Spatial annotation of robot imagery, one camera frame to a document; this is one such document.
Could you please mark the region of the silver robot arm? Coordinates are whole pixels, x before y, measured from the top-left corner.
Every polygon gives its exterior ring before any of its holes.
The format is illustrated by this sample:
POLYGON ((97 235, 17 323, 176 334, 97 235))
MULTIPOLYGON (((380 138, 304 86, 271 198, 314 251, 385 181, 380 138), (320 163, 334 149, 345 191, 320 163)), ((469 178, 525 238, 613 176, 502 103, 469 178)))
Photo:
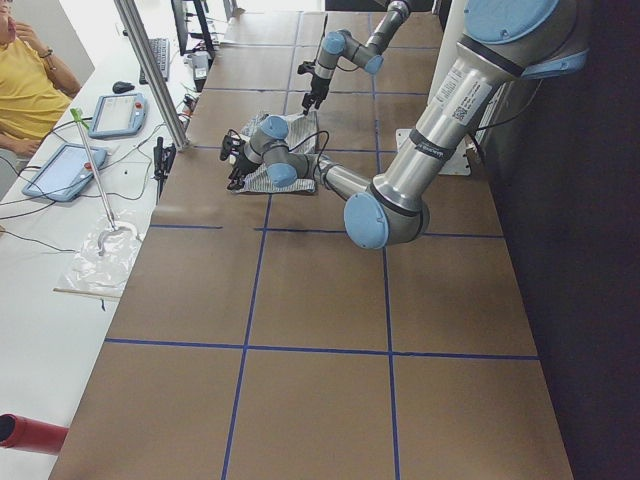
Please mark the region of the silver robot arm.
POLYGON ((386 1, 386 13, 365 43, 356 40, 350 31, 340 29, 323 33, 313 61, 303 61, 299 75, 310 74, 310 91, 304 94, 302 113, 319 109, 326 99, 335 70, 341 58, 370 75, 376 75, 383 64, 383 53, 399 28, 415 10, 413 1, 386 1))
POLYGON ((406 243, 427 227, 422 195, 476 132, 496 91, 518 79, 542 79, 581 69, 588 54, 589 1, 468 1, 457 57, 389 168, 367 179, 322 156, 288 146, 284 118, 269 115, 248 139, 229 132, 221 160, 229 160, 229 189, 264 167, 277 187, 316 179, 346 202, 344 225, 361 248, 406 243))

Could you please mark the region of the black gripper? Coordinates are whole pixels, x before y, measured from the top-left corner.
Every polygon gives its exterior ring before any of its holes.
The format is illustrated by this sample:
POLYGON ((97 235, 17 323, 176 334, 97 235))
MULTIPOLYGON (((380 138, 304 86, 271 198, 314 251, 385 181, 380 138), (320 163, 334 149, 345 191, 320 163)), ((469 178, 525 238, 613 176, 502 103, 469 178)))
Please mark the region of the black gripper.
POLYGON ((244 153, 237 153, 235 161, 232 165, 232 171, 228 177, 229 184, 227 189, 229 191, 238 191, 245 185, 246 177, 256 171, 256 164, 250 161, 244 153))
POLYGON ((311 90, 302 101, 303 114, 308 115, 311 109, 318 110, 329 93, 330 80, 314 75, 311 80, 311 90))

